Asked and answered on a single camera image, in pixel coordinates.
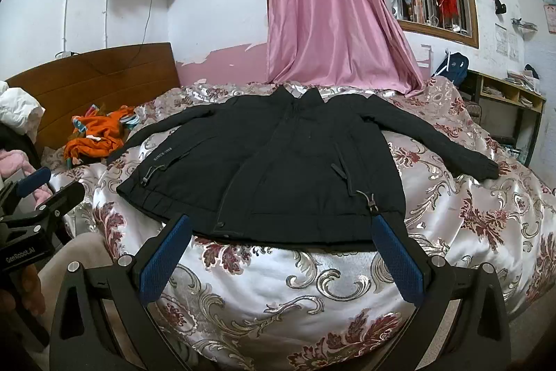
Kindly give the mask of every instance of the pile of clothes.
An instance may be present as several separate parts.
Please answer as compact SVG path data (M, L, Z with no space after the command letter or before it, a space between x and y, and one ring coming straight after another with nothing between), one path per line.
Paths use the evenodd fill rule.
M72 117L73 134L64 148L68 168L100 162L122 147L130 130L139 122L133 107L122 106L106 113L92 105L85 115Z

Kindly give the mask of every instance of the black bag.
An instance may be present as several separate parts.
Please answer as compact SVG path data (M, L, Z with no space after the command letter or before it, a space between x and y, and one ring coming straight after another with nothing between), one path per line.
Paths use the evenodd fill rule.
M465 55L460 53L448 54L434 76L444 76L451 80L456 87L459 87L467 77L468 68L469 59Z

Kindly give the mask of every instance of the orange clothing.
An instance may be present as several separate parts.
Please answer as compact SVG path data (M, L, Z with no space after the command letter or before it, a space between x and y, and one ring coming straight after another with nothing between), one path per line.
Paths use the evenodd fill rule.
M99 137L100 140L93 140L86 137L70 140L64 148L64 159L69 157L79 158L87 155L93 158L105 158L114 150L123 146L120 118L131 115L132 107L122 106L108 116L74 116L86 128L87 136Z

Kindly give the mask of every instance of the wall outlet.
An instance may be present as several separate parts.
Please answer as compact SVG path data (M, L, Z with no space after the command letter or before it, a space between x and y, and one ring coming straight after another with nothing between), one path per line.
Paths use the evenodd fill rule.
M56 54L56 59L63 59L64 57L71 57L72 54L73 53L71 51L64 51L62 53L57 53Z

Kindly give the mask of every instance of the satin bedspread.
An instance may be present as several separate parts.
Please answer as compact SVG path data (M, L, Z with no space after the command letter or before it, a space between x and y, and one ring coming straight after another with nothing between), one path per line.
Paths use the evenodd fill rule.
M306 90L293 83L285 87L297 96ZM171 89L136 112L145 126L191 105L270 94L275 88L197 83ZM349 87L319 90L324 99L372 93ZM554 282L556 198L473 123L447 79L430 79L413 98L380 94L393 95L388 99L399 108L499 163L498 180L479 184L466 175L454 178L420 143L384 132L403 182L410 235L427 253L443 255L452 265L492 263L508 312L523 310ZM97 231L118 257L136 253L160 231L160 223L133 209L116 187L169 133L151 136L108 167L63 171L60 150L43 156L55 171L55 188L73 179L85 185L85 199L68 219L74 234ZM173 344L191 345L231 368L309 371L376 350L412 311L376 252L291 251L193 237L152 313Z

